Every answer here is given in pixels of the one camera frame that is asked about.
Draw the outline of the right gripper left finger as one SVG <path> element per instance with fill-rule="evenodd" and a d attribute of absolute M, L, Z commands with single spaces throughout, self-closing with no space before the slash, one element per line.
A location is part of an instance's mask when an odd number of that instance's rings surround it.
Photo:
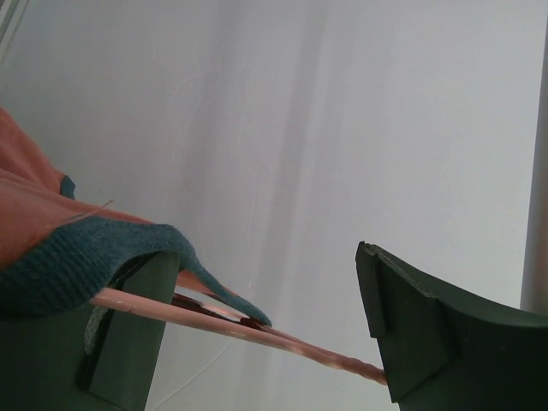
<path fill-rule="evenodd" d="M 1 313 L 2 411 L 142 410 L 165 323 L 86 304 Z"/>

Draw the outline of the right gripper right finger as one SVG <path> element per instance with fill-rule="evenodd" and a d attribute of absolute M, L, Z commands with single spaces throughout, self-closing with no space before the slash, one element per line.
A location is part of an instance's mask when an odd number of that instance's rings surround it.
<path fill-rule="evenodd" d="M 547 318 L 475 295 L 360 242 L 369 332 L 401 410 L 545 411 Z"/>

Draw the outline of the pink wire hanger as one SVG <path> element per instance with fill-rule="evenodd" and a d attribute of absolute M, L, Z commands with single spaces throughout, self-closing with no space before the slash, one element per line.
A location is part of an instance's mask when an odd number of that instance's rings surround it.
<path fill-rule="evenodd" d="M 316 361 L 327 367 L 360 375 L 381 385 L 388 384 L 384 371 L 374 365 L 303 342 L 266 325 L 253 327 L 238 324 L 227 319 L 216 318 L 208 313 L 200 313 L 186 307 L 177 307 L 110 288 L 102 289 L 91 299 L 91 303 L 97 307 L 109 308 L 122 313 L 130 313 L 277 348 Z"/>

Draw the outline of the red tank top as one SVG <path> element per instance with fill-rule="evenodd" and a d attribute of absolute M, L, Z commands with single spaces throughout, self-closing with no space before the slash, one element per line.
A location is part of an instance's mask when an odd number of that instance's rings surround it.
<path fill-rule="evenodd" d="M 88 303 L 120 268 L 143 255 L 179 257 L 184 283 L 268 325 L 226 289 L 175 227 L 75 199 L 73 181 L 1 112 L 1 309 L 45 317 Z"/>

